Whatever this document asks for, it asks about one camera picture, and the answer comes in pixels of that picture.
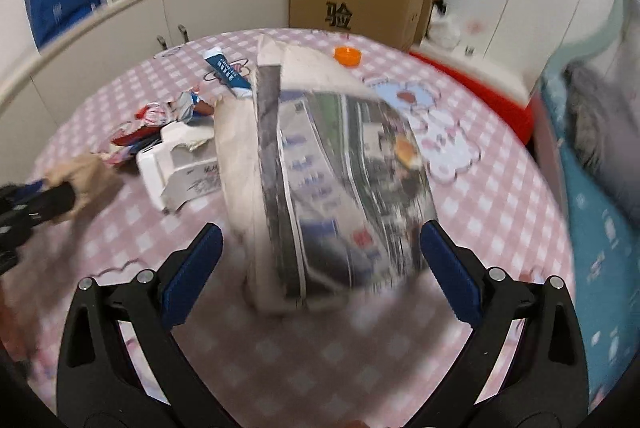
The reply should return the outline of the red snack bag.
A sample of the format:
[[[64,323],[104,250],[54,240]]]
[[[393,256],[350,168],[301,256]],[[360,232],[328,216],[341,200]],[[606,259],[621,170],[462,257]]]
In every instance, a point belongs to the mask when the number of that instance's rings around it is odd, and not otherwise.
[[[198,90],[181,92],[168,102],[148,102],[130,120],[117,125],[99,143],[96,153],[111,167],[121,167],[137,156],[145,147],[159,144],[167,125],[182,123],[195,125],[213,117],[215,107],[202,99]]]

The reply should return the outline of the blue white carton box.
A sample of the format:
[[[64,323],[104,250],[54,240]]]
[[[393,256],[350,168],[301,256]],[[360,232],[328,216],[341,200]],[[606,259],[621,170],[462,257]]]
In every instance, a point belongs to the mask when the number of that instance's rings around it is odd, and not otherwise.
[[[165,125],[160,141],[139,151],[136,162],[159,211],[174,213],[188,201],[221,189],[212,117]]]

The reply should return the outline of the blue white tube box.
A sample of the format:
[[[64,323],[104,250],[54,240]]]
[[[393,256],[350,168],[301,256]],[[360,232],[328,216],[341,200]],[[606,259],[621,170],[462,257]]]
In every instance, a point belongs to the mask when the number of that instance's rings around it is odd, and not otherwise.
[[[248,77],[247,59],[229,60],[220,47],[206,50],[204,60],[212,68],[216,78],[228,88],[236,98],[247,98],[252,95],[252,84]]]

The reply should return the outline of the newspaper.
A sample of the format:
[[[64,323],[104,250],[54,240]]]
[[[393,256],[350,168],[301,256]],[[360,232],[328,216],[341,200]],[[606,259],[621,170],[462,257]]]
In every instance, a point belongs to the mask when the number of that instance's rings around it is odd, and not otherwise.
[[[423,271],[420,229],[436,209],[407,115],[320,50],[271,36],[250,84],[214,119],[248,303],[332,309]]]

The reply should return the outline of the orange bottle cap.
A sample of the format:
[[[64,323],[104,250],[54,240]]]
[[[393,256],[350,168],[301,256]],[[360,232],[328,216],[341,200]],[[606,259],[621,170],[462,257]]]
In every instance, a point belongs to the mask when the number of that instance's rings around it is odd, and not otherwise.
[[[333,57],[344,67],[356,68],[360,65],[362,53],[356,47],[339,46],[334,48]]]

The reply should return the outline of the teal patterned bed sheet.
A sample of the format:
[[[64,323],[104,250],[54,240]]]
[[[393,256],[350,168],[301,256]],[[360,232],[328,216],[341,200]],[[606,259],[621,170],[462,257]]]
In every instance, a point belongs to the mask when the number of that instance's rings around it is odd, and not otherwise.
[[[586,350],[589,399],[596,405],[639,350],[639,232],[582,169],[570,147],[562,76],[545,74],[540,93],[561,170],[560,202],[574,255],[575,307]]]

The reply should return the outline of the pink checkered tablecloth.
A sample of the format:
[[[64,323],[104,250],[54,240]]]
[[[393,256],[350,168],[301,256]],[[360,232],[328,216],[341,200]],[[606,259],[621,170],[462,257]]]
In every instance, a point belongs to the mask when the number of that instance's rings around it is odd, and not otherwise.
[[[511,129],[361,36],[260,29],[166,50],[36,163],[163,119],[142,159],[39,226],[6,277],[34,349],[25,427],[574,427],[588,404],[567,233]]]

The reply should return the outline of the grey folded blanket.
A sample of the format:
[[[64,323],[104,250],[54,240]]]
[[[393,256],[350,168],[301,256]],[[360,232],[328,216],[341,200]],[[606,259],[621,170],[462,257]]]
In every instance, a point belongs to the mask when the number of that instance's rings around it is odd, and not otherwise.
[[[566,137],[584,170],[633,227],[639,226],[639,102],[600,72],[564,70]]]

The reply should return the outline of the red white storage bench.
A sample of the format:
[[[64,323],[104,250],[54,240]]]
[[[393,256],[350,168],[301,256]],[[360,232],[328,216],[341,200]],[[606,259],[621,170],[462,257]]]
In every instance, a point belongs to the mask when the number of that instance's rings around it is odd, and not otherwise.
[[[482,100],[527,145],[534,135],[534,114],[523,77],[480,54],[466,54],[462,45],[453,50],[424,39],[409,54],[447,73]]]

